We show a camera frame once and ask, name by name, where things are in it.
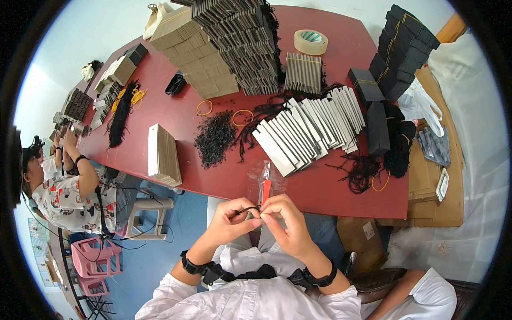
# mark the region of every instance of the clear tape roll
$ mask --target clear tape roll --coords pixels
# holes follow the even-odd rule
[[[329,43],[324,34],[314,30],[297,30],[294,37],[293,45],[297,50],[314,56],[324,54]]]

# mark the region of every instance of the plastic stool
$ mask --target plastic stool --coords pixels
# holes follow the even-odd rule
[[[71,244],[73,265],[80,277],[98,278],[122,273],[119,268],[119,254],[121,253],[121,248],[117,247],[110,240],[105,240],[102,248],[100,248],[100,245],[99,237],[85,239]],[[113,270],[113,266],[110,262],[112,257],[116,259],[115,270]],[[100,265],[106,265],[106,270],[98,270]]]
[[[80,288],[82,288],[82,291],[85,293],[86,296],[100,296],[100,295],[107,295],[110,294],[108,288],[105,284],[105,278],[82,278],[80,276],[77,277],[78,284]],[[102,292],[100,293],[93,293],[91,292],[92,289],[100,289]]]
[[[162,225],[163,225],[163,218],[165,217],[165,211],[168,209],[174,208],[174,201],[170,198],[157,198],[158,201],[155,199],[150,198],[137,198],[135,201],[135,205],[133,207],[132,213],[130,214],[130,217],[128,218],[128,222],[124,226],[123,229],[116,232],[121,237],[125,238],[132,238],[132,240],[164,240],[167,239],[167,234],[162,233]],[[153,232],[145,232],[142,233],[142,231],[138,228],[137,225],[134,225],[134,220],[136,213],[140,210],[153,210],[158,211],[158,217],[157,217],[157,226],[155,226],[155,230]],[[136,229],[139,231],[139,233],[133,233],[133,229]]]

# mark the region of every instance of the white shirt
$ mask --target white shirt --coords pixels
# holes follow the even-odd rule
[[[41,162],[42,171],[45,173],[45,180],[62,177],[62,164],[57,168],[55,156],[49,156]]]
[[[361,316],[366,319],[382,300],[362,305]],[[450,320],[457,306],[453,286],[430,268],[398,306],[381,320]]]
[[[113,232],[116,226],[116,189],[100,185],[105,225]],[[80,198],[78,176],[67,175],[43,182],[32,193],[39,210],[48,221],[71,232],[101,232],[101,214],[98,197],[92,192]]]
[[[361,299],[354,286],[314,299],[286,279],[304,264],[284,253],[278,243],[265,253],[255,247],[238,250],[225,246],[220,263],[235,276],[257,271],[266,263],[278,276],[227,284],[217,281],[210,291],[197,293],[196,287],[167,274],[135,319],[361,319]]]

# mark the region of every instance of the gray cloth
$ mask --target gray cloth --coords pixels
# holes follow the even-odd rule
[[[442,127],[444,136],[438,137],[432,129],[426,127],[418,133],[418,141],[425,158],[441,166],[448,166],[452,163],[450,158],[450,141],[448,139],[448,130],[444,125]]]
[[[134,176],[126,175],[124,181],[116,182],[117,184],[117,195],[116,195],[116,229],[115,231],[119,231],[126,223],[128,223],[128,218],[132,213],[133,207],[135,206],[135,201],[137,200],[137,193],[140,189],[140,184],[142,183],[141,178],[137,178]]]

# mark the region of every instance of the black wrist band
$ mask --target black wrist band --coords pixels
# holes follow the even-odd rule
[[[84,155],[79,155],[79,156],[78,156],[78,158],[76,158],[76,160],[75,160],[75,164],[78,164],[78,162],[79,162],[81,159],[87,159],[87,157],[86,157],[86,156],[84,156]]]
[[[332,284],[332,282],[334,281],[334,278],[336,277],[336,274],[338,273],[338,269],[334,265],[334,261],[332,261],[331,259],[329,259],[329,260],[331,261],[331,264],[332,264],[331,274],[327,275],[327,276],[323,276],[320,279],[313,277],[311,272],[309,272],[308,268],[304,269],[304,276],[306,277],[306,280],[310,284],[316,284],[319,287],[327,287]]]
[[[197,265],[193,264],[192,262],[190,262],[189,259],[187,259],[187,257],[186,257],[187,252],[188,252],[188,250],[182,251],[180,254],[180,257],[182,257],[181,263],[183,264],[183,269],[185,269],[185,271],[187,271],[190,274],[198,274],[199,273],[200,275],[205,275],[206,271],[208,270],[208,267],[215,264],[214,262],[210,261],[206,264],[197,266]]]

